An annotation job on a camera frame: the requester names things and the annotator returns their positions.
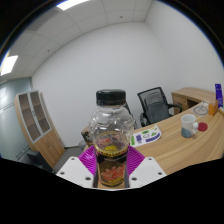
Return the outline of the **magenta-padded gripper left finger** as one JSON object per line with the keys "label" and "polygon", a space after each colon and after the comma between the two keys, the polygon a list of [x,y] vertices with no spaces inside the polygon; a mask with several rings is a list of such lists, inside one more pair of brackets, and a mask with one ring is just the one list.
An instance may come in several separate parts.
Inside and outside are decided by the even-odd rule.
{"label": "magenta-padded gripper left finger", "polygon": [[98,185],[97,160],[93,146],[80,156],[71,156],[57,172],[57,176],[84,188],[95,188]]}

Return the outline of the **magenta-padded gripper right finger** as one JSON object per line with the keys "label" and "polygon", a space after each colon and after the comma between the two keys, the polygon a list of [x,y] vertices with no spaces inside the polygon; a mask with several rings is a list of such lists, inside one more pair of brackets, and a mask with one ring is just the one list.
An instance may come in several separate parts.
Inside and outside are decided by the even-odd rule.
{"label": "magenta-padded gripper right finger", "polygon": [[140,188],[166,176],[153,157],[145,157],[131,146],[128,147],[126,173],[129,188]]}

